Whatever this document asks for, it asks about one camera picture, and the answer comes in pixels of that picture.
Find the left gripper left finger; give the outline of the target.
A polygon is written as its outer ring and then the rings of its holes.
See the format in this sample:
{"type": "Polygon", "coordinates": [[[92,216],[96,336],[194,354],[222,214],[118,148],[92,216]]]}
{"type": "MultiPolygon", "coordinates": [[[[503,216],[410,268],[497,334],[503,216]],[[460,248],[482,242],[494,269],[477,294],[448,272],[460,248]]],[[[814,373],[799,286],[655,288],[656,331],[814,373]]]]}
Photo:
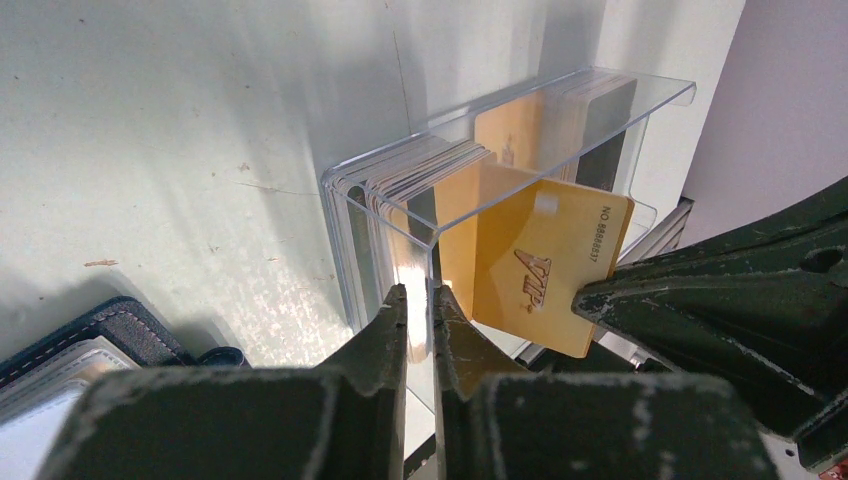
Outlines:
{"type": "Polygon", "coordinates": [[[119,370],[89,387],[41,479],[399,479],[407,292],[311,368],[119,370]]]}

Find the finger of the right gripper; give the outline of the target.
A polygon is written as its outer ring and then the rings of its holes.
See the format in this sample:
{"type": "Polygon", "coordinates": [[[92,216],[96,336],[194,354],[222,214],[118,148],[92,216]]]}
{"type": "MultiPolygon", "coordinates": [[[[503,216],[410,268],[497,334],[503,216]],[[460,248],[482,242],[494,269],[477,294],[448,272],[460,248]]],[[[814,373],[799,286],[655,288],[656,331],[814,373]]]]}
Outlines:
{"type": "Polygon", "coordinates": [[[847,397],[847,183],[622,266],[572,308],[671,369],[725,379],[794,436],[847,397]]]}

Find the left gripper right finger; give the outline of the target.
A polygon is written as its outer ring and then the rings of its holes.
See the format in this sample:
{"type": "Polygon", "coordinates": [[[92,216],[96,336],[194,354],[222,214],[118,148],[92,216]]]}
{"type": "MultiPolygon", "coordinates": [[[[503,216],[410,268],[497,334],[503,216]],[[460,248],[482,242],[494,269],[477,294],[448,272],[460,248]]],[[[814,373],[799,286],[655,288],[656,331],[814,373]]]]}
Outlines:
{"type": "Polygon", "coordinates": [[[532,373],[432,297],[442,479],[775,479],[731,385],[679,373],[532,373]]]}

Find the blue card holder wallet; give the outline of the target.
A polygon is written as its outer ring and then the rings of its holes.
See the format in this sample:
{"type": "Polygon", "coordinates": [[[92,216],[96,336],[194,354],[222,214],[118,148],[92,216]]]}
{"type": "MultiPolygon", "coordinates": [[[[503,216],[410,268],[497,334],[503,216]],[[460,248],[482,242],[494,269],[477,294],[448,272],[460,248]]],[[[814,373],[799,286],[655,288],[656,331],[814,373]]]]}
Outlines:
{"type": "Polygon", "coordinates": [[[106,373],[247,364],[230,346],[194,357],[141,302],[112,298],[2,362],[1,476],[35,478],[74,404],[106,373]]]}

